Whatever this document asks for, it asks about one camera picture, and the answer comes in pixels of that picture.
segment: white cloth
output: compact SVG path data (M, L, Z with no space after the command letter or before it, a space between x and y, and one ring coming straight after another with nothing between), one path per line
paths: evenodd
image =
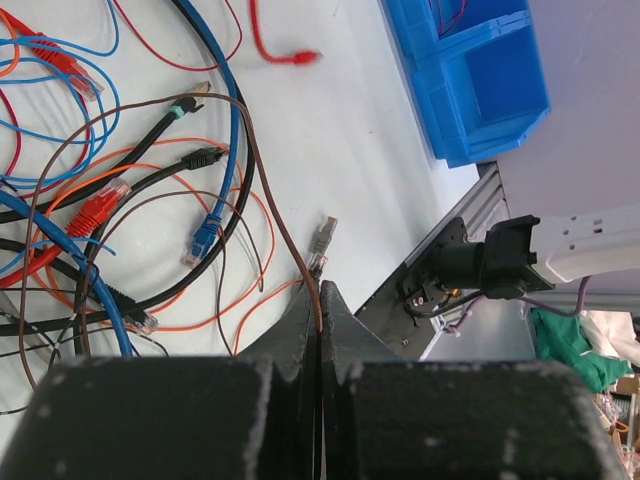
M583 311L582 330L594 352L605 357L618 357L640 367L640 343L627 312Z

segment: green cloth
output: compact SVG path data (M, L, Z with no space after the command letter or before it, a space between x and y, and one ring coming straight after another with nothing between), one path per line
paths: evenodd
M628 362L591 351L579 316L565 318L536 308L531 310L531 318L538 337L538 358L568 365L592 392L603 392L618 378L633 373Z

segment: white table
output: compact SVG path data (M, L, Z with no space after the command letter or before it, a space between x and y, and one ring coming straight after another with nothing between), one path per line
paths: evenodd
M112 27L104 1L55 3L56 8L46 12L39 0L14 0L5 5L15 16L48 35L95 49L110 47ZM168 58L186 65L210 62L202 49L194 48L194 34L169 1L122 0L122 4L147 39ZM225 50L231 50L237 32L222 0L196 0L195 4ZM301 47L320 50L324 59L308 68L272 66L262 61L252 41L247 1L234 0L233 4L241 17L245 42L231 66L252 113L281 213L303 252L324 217L338 217L325 278L337 282L347 303L355 309L461 198L478 174L473 166L448 170L444 161L433 159L429 153L378 4L368 0L263 1L261 24L269 48L273 52ZM160 63L138 43L124 22L121 30L122 46L116 55L93 60L112 76L123 103L180 93L210 78L207 74L187 73ZM9 49L2 50L4 58L10 54ZM40 70L20 67L18 75L26 76L33 71ZM224 91L218 74L213 76L213 83L217 91ZM80 124L77 107L57 82L46 87L8 87L6 92L23 125L66 137ZM110 97L105 98L109 104ZM91 113L95 114L95 107L92 108ZM106 152L136 143L160 118L164 108L125 113ZM177 122L166 137L195 135L228 141L227 106L209 102L202 112ZM0 140L5 145L4 157L9 158L12 133L0 130ZM168 165L194 148L193 144L156 147L142 162ZM37 176L53 149L51 144L27 140L18 173ZM75 154L66 156L57 171L61 172L63 165L68 167L74 157ZM204 175L184 176L198 187L217 191L223 170L218 165ZM124 178L135 181L148 173L136 169ZM258 181L254 186L261 193ZM140 199L178 188L181 187L174 181L167 180ZM63 222L69 214L67 209L54 218ZM135 213L109 241L117 250L117 257L99 257L103 277L135 299L147 298L173 284L187 272L180 258L202 215L197 202L186 196L162 200ZM266 224L251 201L247 220L260 252L266 257L269 249ZM0 232L5 237L21 238L23 229L21 222L2 226ZM254 263L243 244L234 238L229 245L223 305L237 298L255 278ZM12 258L6 252L0 256L2 262ZM163 325L189 325L213 315L217 277L214 272L219 264L216 262L216 268L189 288L173 308L159 315ZM265 293L297 276L279 238ZM244 313L260 298L260 294L252 295L223 317L224 329L231 339ZM288 300L288 295L282 295L256 313L243 332L241 347L272 325ZM65 314L68 310L59 307L47 294L29 297L31 320ZM115 352L113 334L100 335L92 337L94 350ZM224 351L215 326L191 333L157 334L155 338L172 354L215 355ZM153 352L152 347L138 344L143 354ZM0 352L13 350L16 345L16 339L2 338ZM43 373L43 363L35 356L30 359L34 371ZM2 359L2 372L0 410L22 406L30 389L19 359ZM0 446L6 445L18 419L18 416L0 417Z

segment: blue plastic bin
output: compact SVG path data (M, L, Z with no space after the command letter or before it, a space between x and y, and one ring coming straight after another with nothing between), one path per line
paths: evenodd
M467 0L443 38L428 0L383 1L421 121L449 167L519 147L549 114L527 0ZM448 19L461 0L440 5Z

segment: brown wire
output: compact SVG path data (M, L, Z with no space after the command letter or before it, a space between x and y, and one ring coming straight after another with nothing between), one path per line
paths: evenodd
M33 234L33 223L36 215L36 206L38 203L38 197L40 196L40 193L42 191L42 187L47 177L47 174L53 167L53 164L55 163L55 161L60 157L62 152L71 144L71 142L73 142L73 140L75 140L79 135L81 135L88 127L103 120L104 118L110 115L113 115L114 113L122 112L125 110L132 110L135 108L146 107L149 105L157 105L160 103L175 101L175 100L179 100L181 98L187 98L187 97L215 98L219 100L224 100L226 102L233 104L235 107L237 107L240 113L242 114L244 118L246 130L247 130L247 140L251 144L251 147L255 155L256 166L258 168L258 173L260 175L260 182L262 183L262 189L267 199L267 204L269 205L269 209L271 210L271 214L273 215L276 225L278 225L278 230L280 231L280 234L282 235L284 242L287 244L287 248L289 249L291 256L293 257L298 269L300 270L300 274L302 275L305 286L309 290L309 295L311 296L311 303L313 305L313 313L315 317L316 330L318 332L322 332L322 307L320 305L320 294L318 292L318 289L315 286L315 283L313 281L313 278L311 277L311 274L309 273L309 270L307 269L305 261L300 255L300 252L298 252L298 249L296 248L296 245L293 242L293 239L291 238L289 231L287 230L287 226L284 224L284 221L282 220L282 216L278 211L278 206L276 205L275 199L273 198L271 187L269 185L269 180L267 179L267 173L265 171L264 162L262 160L260 149L258 147L258 141L256 139L255 129L253 126L253 121L251 120L251 115L249 114L249 111L244 106L244 104L227 95L222 95L219 93L192 93L191 92L191 93L182 93L178 95L171 95L169 97L160 98L156 100L148 100L146 102L132 103L129 105L121 105L119 107L113 108L107 112L104 112L98 115L97 117L93 118L92 120L90 120L89 122L85 123L80 128L78 128L78 130L76 130L73 134L71 134L71 136L67 140L65 140L65 142L62 145L60 145L60 147L55 151L53 156L49 159L49 161L45 165L44 169L42 170L42 174L38 179L38 183L36 184L36 188L33 192L33 198L31 200L31 210L29 212L29 218L27 219L28 221L27 221L27 234L25 237L25 251L28 252L29 249L31 248L31 237ZM24 330L25 330L25 321L26 321L25 310L26 310L26 301L27 301L26 288L27 288L28 277L29 277L29 255L25 255L24 263L22 267L22 287L23 288L21 290L21 297L20 297L20 322L19 322L18 346L20 349L20 359L22 361L22 365L25 368L25 373L27 374L29 383L31 384L32 387L35 388L36 382L29 369L29 365L27 362L27 354L26 354L26 351L24 350Z
M196 194L213 197L216 200L222 201L226 206L228 206L229 208L233 209L233 211L240 218L240 221L242 222L245 230L247 231L247 234L248 234L248 237L249 237L249 242L251 243L252 248L254 249L254 251L257 254L257 250L258 249L257 249L255 241L253 239L253 235L251 234L251 231L249 230L249 226L247 225L245 219L240 214L240 212L237 211L237 209L235 208L235 206L233 204L231 204L227 200L222 199L219 195L216 195L215 193L212 193L212 192L208 192L208 191L205 191L205 190L188 190L188 191L184 191L184 192L162 193L160 195L156 195L154 197L147 198L146 200L143 200L142 202L138 203L137 205L131 207L129 210L127 210L127 212L124 215L122 215L122 217L120 217L118 219L118 221L113 225L113 227L111 227L109 229L109 231L105 233L105 235L102 238L102 240L100 240L100 243L97 245L95 250L92 252L92 254L89 257L88 261L89 262L95 261L96 257L100 253L100 250L102 250L102 248L105 246L105 244L109 240L109 237L111 237L111 235L113 235L113 233L120 227L120 225L122 225L122 223L130 215L132 215L136 210L139 210L140 208L144 207L145 205L147 205L147 204L149 204L151 202L155 202L156 200L161 200L163 198L178 197L178 196L182 196L182 195L196 195ZM227 261L226 260L227 259L227 247L226 247L227 241L226 241L226 237L224 235L224 232L220 233L220 241L221 241L221 244L222 244L222 273L220 274L220 285L219 285L219 288L218 288L218 298L216 299L216 317L217 317L218 322L220 321L220 293L222 292L222 281L224 279L224 271L225 271L225 268L226 268L226 261ZM83 297L86 298L88 291L89 291L89 276L85 275L84 276L84 283L82 285L82 295L83 295ZM80 314L81 314L81 318L82 318L83 325L84 325L87 322L86 303L84 304L84 308L81 310ZM224 337L224 333L221 332L221 334L222 334L222 338L223 338L223 341L225 343L225 346L227 347L227 350L231 350L231 348L229 347L229 345L228 345L228 343L226 341L226 338Z

